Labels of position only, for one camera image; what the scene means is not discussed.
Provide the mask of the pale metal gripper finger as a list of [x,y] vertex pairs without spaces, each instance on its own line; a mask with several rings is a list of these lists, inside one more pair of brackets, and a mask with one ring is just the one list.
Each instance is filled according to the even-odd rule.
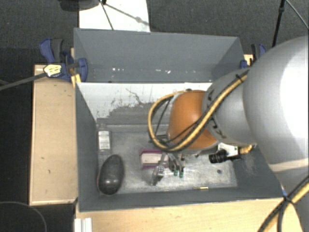
[[156,166],[151,177],[150,185],[156,186],[159,181],[164,177],[164,167]]

